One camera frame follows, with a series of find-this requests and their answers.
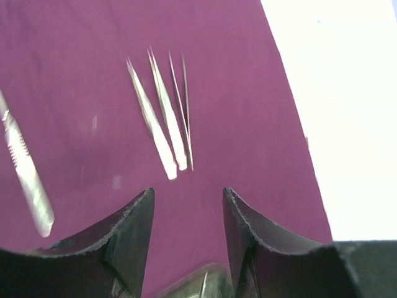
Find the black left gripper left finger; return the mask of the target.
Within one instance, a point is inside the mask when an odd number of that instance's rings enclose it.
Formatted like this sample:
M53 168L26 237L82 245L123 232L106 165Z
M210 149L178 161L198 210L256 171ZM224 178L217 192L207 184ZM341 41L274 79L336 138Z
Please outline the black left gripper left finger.
M141 297L154 190L50 248L1 250L1 297Z

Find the thin steel tweezers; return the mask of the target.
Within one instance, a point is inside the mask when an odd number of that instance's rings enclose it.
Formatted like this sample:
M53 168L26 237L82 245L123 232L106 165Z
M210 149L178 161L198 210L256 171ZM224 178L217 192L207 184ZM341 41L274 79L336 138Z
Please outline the thin steel tweezers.
M182 118L182 123L184 125L185 130L185 139L186 139L186 147L187 147L187 159L189 161L189 166L191 170L194 170L194 160L193 160L193 152L192 152L192 141L191 141L191 132L190 132L190 114L189 114L189 90L187 84L187 69L185 65L184 57L182 56L182 70L183 70L183 80L184 80L184 98L185 105L183 106L182 98L179 92L179 87L177 84L176 73L174 70L174 65L172 61L171 54L168 53L169 56L169 64L171 67L172 79L174 83L174 90L176 92L176 98L179 102L179 112Z

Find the steel pointed tweezers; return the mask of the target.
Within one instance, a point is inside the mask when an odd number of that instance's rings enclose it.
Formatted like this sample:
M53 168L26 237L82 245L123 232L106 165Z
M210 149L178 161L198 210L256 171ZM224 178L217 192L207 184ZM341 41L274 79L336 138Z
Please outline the steel pointed tweezers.
M168 95L166 85L164 84L160 70L158 68L154 53L151 47L148 49L149 62L153 73L154 82L161 106L164 122L171 138L172 147L176 157L177 165L180 171L187 169L187 156L182 141L181 132L177 123L174 109L172 108L171 100Z
M174 157L172 155L171 148L166 140L164 132L160 126L160 123L156 117L155 111L151 105L151 102L148 96L143 89L143 86L139 80L139 77L136 71L133 68L133 65L129 59L126 57L126 63L128 72L132 79L132 84L135 89L139 105L141 107L141 112L143 118L145 120L146 126L150 131L156 149L158 151L159 157L161 159L161 163L166 172L166 175L169 180L173 180L177 178L177 165L174 161Z

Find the steel forceps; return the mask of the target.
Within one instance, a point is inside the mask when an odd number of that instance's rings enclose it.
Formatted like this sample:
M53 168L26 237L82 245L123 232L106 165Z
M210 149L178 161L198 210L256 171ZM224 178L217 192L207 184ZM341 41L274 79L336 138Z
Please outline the steel forceps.
M37 231L41 237L49 237L55 222L53 209L18 123L13 118L4 96L1 96L1 122L7 148Z

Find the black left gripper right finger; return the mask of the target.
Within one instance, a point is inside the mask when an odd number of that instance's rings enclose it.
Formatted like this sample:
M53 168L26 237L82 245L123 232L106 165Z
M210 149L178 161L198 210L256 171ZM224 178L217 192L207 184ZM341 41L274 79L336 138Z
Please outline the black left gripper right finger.
M223 190L235 297L358 297L333 244L299 236Z

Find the purple surgical cloth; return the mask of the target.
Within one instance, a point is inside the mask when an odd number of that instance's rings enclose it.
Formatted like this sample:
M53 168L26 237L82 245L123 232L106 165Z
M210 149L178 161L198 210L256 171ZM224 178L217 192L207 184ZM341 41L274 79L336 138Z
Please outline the purple surgical cloth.
M194 166L169 180L143 120L130 59L161 117L147 50L169 93L189 92ZM223 189L317 242L332 240L300 118L259 1L2 1L1 91L51 201L37 233L1 143L1 246L50 246L149 187L143 296L228 264Z

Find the stainless steel instrument tray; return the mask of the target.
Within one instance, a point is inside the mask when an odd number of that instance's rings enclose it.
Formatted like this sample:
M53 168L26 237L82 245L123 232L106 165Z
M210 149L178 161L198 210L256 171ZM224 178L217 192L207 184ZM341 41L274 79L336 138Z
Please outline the stainless steel instrument tray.
M159 292L162 298L232 298L230 274L220 264L205 265Z

